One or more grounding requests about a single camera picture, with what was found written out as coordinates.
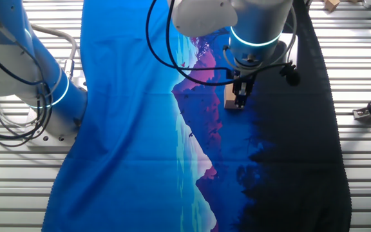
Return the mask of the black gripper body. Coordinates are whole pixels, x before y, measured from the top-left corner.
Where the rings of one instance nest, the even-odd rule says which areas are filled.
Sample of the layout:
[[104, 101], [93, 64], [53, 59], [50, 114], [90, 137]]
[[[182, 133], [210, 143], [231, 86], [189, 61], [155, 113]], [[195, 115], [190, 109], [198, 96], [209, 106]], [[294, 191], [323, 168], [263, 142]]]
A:
[[256, 80], [256, 73], [242, 73], [240, 71], [234, 71], [233, 72], [233, 85], [239, 86], [243, 83], [248, 84], [249, 86], [253, 86]]

